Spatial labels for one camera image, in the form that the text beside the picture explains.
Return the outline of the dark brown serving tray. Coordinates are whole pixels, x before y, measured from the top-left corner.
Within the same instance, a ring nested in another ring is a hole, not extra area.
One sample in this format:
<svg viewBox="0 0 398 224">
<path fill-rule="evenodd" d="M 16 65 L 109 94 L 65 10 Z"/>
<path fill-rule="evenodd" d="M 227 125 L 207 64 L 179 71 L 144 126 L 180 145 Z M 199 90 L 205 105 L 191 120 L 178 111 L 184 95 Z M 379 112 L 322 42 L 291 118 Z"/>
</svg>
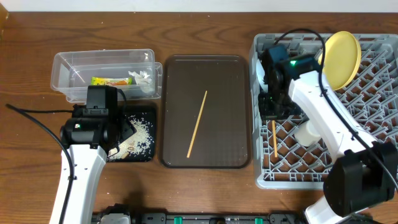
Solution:
<svg viewBox="0 0 398 224">
<path fill-rule="evenodd" d="M 165 63 L 159 159 L 168 168 L 240 169 L 249 164 L 248 66 L 238 55 L 174 55 Z M 205 91 L 190 158 L 186 158 Z"/>
</svg>

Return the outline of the clear plastic waste bin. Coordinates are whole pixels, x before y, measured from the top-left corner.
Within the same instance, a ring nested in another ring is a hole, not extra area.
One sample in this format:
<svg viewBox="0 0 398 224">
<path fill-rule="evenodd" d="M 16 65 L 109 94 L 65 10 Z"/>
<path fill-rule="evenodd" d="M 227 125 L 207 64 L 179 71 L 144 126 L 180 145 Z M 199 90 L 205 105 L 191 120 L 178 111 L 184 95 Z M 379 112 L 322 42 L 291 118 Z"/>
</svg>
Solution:
<svg viewBox="0 0 398 224">
<path fill-rule="evenodd" d="M 145 71 L 152 78 L 152 92 L 144 93 L 130 72 Z M 116 85 L 128 100 L 159 99 L 162 92 L 162 64 L 151 49 L 92 50 L 60 52 L 55 55 L 50 86 L 70 103 L 85 103 L 92 77 L 132 78 L 131 85 Z"/>
</svg>

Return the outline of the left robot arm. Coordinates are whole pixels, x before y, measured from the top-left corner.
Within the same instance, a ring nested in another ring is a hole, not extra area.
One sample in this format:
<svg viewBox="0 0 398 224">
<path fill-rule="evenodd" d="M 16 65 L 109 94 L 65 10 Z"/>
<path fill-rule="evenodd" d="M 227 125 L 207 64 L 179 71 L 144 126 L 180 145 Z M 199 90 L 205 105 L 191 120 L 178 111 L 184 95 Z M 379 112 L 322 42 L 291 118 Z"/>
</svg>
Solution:
<svg viewBox="0 0 398 224">
<path fill-rule="evenodd" d="M 90 223 L 108 152 L 132 124 L 126 107 L 80 108 L 60 131 L 62 169 L 50 223 Z"/>
</svg>

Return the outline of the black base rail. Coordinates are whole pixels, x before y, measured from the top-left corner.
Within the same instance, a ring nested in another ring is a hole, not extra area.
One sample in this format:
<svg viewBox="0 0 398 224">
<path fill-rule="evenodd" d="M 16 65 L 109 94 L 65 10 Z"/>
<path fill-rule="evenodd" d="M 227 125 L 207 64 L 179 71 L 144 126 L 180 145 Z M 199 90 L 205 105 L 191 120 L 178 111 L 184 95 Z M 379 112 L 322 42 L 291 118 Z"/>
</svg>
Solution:
<svg viewBox="0 0 398 224">
<path fill-rule="evenodd" d="M 94 213 L 92 223 L 131 224 L 300 224 L 306 221 L 294 213 L 270 213 L 265 215 L 210 214 L 210 213 L 139 213 L 127 205 L 116 203 L 99 213 Z"/>
</svg>

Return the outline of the pale green cup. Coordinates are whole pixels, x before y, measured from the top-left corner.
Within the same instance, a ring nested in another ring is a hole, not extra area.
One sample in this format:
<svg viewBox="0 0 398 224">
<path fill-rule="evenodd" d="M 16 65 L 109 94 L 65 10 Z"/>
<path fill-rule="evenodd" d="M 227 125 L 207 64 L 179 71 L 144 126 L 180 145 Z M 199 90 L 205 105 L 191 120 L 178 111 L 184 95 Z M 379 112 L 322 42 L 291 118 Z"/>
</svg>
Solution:
<svg viewBox="0 0 398 224">
<path fill-rule="evenodd" d="M 294 137 L 300 145 L 305 147 L 309 147 L 321 139 L 321 136 L 310 120 L 298 126 Z"/>
</svg>

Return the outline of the yellow plate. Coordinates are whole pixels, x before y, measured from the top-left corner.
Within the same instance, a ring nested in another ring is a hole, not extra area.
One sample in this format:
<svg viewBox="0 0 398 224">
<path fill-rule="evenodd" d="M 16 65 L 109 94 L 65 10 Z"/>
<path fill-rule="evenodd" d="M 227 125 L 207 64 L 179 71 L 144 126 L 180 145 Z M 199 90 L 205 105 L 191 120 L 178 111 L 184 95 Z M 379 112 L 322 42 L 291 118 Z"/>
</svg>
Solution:
<svg viewBox="0 0 398 224">
<path fill-rule="evenodd" d="M 361 47 L 355 36 L 348 31 L 333 34 L 321 48 L 318 63 L 321 64 L 323 53 L 324 89 L 339 90 L 347 86 L 356 76 L 361 63 Z"/>
</svg>

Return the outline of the black waste tray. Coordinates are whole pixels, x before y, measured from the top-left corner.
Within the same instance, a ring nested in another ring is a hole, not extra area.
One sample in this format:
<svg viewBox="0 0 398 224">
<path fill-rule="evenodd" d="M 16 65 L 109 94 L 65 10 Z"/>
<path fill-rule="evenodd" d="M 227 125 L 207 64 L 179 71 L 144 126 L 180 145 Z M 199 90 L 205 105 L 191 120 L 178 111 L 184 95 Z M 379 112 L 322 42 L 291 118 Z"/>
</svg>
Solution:
<svg viewBox="0 0 398 224">
<path fill-rule="evenodd" d="M 155 138 L 156 138 L 156 121 L 157 121 L 157 118 L 156 118 L 156 110 L 155 110 L 155 108 L 153 108 L 151 106 L 128 106 L 126 108 L 126 115 L 127 115 L 128 119 L 129 119 L 129 117 L 131 115 L 142 114 L 142 113 L 149 113 L 149 114 L 151 114 L 154 117 L 153 121 L 154 121 L 154 124 L 155 124 Z"/>
</svg>

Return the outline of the spilled rice pile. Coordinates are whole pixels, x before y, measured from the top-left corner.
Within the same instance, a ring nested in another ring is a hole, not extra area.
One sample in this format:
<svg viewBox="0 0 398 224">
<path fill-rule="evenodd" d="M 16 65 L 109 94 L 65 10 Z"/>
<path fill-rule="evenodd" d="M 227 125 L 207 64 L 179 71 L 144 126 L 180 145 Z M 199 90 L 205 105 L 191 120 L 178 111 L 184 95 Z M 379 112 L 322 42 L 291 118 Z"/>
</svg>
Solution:
<svg viewBox="0 0 398 224">
<path fill-rule="evenodd" d="M 129 121 L 136 132 L 108 153 L 108 162 L 147 162 L 155 153 L 155 124 L 149 113 L 134 114 Z"/>
</svg>

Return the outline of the light blue bowl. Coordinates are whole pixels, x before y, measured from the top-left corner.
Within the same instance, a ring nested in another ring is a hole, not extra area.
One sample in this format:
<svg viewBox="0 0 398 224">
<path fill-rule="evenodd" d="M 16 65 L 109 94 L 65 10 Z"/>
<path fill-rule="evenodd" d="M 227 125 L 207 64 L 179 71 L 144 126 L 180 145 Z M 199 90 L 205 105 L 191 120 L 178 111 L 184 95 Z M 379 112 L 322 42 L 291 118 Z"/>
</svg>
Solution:
<svg viewBox="0 0 398 224">
<path fill-rule="evenodd" d="M 264 68 L 262 67 L 261 61 L 257 59 L 256 61 L 256 76 L 257 80 L 259 82 L 260 88 L 262 91 L 265 93 L 268 92 L 268 84 L 265 84 L 264 82 L 264 77 L 265 77 L 265 71 Z"/>
</svg>

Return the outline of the green orange snack wrapper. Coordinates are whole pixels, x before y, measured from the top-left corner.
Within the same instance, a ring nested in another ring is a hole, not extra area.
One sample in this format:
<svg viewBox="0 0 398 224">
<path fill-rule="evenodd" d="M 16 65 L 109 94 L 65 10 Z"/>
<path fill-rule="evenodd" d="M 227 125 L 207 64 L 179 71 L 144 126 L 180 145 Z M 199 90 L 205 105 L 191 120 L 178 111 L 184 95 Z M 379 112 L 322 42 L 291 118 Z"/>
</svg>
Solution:
<svg viewBox="0 0 398 224">
<path fill-rule="evenodd" d="M 91 85 L 109 85 L 109 86 L 116 86 L 116 85 L 131 85 L 132 78 L 103 78 L 103 77 L 92 77 L 91 78 Z"/>
</svg>

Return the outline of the white tissue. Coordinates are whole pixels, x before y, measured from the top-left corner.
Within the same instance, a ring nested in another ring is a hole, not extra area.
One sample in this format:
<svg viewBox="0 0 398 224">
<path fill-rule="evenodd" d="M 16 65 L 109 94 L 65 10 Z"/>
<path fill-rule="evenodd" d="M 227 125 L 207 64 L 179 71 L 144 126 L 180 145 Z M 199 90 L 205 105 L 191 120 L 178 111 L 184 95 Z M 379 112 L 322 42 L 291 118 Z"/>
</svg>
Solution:
<svg viewBox="0 0 398 224">
<path fill-rule="evenodd" d="M 140 71 L 137 73 L 128 71 L 128 74 L 134 78 L 135 84 L 138 85 L 144 93 L 152 92 L 152 78 L 147 72 Z"/>
</svg>

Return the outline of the wooden chopstick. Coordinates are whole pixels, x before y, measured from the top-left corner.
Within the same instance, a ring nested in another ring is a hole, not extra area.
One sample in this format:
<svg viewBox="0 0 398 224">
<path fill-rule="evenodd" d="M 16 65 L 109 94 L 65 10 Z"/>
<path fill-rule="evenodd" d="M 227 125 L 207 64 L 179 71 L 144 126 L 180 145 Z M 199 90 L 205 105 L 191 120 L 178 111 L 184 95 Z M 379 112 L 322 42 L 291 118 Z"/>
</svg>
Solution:
<svg viewBox="0 0 398 224">
<path fill-rule="evenodd" d="M 272 137 L 273 137 L 273 147 L 274 147 L 274 157 L 278 158 L 278 153 L 277 153 L 277 132 L 276 132 L 276 125 L 275 125 L 275 120 L 272 120 Z"/>
<path fill-rule="evenodd" d="M 203 109 L 204 109 L 204 105 L 205 105 L 207 94 L 208 94 L 208 91 L 206 90 L 205 94 L 203 96 L 203 100 L 202 100 L 202 103 L 201 103 L 201 106 L 200 106 L 200 110 L 199 110 L 198 116 L 197 116 L 197 121 L 195 123 L 195 127 L 194 127 L 194 130 L 193 130 L 193 134 L 192 134 L 192 138 L 191 138 L 191 141 L 190 141 L 190 145 L 189 145 L 189 148 L 188 148 L 188 152 L 187 152 L 186 158 L 190 158 L 190 155 L 192 153 L 192 148 L 193 148 L 193 145 L 194 145 L 194 142 L 195 142 L 195 138 L 196 138 L 196 135 L 197 135 L 197 130 L 198 130 L 198 126 L 200 124 L 200 120 L 201 120 L 201 116 L 202 116 L 202 113 L 203 113 Z"/>
</svg>

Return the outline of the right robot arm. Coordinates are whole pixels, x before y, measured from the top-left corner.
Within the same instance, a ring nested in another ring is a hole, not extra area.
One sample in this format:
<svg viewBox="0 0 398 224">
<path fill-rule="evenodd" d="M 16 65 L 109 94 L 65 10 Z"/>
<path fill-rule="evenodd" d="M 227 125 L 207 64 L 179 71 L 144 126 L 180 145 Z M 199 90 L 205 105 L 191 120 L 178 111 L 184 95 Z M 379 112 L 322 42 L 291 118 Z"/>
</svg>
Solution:
<svg viewBox="0 0 398 224">
<path fill-rule="evenodd" d="M 265 56 L 257 79 L 267 85 L 259 106 L 265 119 L 291 115 L 297 105 L 326 143 L 333 167 L 324 196 L 305 210 L 308 223 L 340 223 L 354 213 L 393 199 L 397 190 L 397 149 L 379 143 L 349 114 L 310 55 Z"/>
</svg>

